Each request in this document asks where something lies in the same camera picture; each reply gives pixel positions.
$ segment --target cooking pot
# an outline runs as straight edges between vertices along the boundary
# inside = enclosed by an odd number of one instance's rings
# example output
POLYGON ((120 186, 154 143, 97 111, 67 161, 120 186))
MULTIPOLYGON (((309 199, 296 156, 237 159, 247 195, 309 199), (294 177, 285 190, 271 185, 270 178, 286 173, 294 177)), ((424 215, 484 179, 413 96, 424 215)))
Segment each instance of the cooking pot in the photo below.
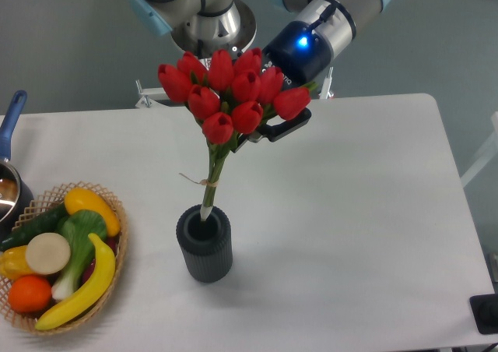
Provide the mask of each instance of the cooking pot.
POLYGON ((0 126, 0 241, 9 235, 33 193, 9 163, 12 133, 26 103, 26 91, 16 91, 0 126))

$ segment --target blue light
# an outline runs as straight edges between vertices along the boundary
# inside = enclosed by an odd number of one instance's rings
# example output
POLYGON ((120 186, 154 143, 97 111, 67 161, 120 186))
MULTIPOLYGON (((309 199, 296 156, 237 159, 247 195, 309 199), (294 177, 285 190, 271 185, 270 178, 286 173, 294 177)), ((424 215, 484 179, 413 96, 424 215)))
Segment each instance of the blue light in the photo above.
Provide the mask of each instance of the blue light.
POLYGON ((297 41, 297 44, 298 44, 301 48, 308 47, 308 38, 306 38, 306 37, 301 37, 301 38, 297 41))

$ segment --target pot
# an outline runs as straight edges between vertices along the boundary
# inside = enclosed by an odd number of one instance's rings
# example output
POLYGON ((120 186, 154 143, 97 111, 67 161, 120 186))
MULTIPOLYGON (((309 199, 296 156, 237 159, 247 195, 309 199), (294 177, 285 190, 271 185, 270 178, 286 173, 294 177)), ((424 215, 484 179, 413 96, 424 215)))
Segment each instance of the pot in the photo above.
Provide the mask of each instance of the pot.
POLYGON ((33 193, 9 163, 11 139, 17 120, 26 103, 26 91, 14 93, 12 102, 0 126, 0 241, 9 235, 24 208, 33 200, 33 193))
POLYGON ((187 209, 178 220, 177 240, 188 272, 205 283, 222 279, 232 267, 230 221, 217 207, 201 222, 201 206, 187 209))

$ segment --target pot handle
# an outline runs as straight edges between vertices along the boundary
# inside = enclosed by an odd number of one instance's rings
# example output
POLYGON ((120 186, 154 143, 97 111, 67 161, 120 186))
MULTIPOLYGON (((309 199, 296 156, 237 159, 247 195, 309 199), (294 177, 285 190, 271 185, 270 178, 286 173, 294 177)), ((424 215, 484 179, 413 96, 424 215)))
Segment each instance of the pot handle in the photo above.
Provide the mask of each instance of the pot handle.
POLYGON ((24 103, 28 94, 24 90, 19 90, 14 93, 12 101, 10 102, 9 109, 0 126, 0 159, 10 160, 10 143, 12 133, 16 127, 17 119, 21 115, 24 108, 24 103))

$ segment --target string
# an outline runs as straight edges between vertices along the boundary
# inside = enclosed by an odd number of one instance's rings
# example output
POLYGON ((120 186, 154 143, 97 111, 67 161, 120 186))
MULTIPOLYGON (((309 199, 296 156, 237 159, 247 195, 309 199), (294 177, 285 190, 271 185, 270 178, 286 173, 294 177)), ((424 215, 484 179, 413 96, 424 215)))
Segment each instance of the string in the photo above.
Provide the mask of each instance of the string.
POLYGON ((214 183, 211 183, 210 181, 208 181, 207 179, 202 179, 200 182, 196 182, 194 181, 193 179, 187 177, 185 174, 183 173, 178 173, 179 175, 181 175, 182 177, 185 177, 186 179, 188 179, 190 182, 192 183, 195 183, 196 185, 201 185, 201 186, 209 186, 209 187, 217 187, 218 186, 218 181, 214 182, 214 183))

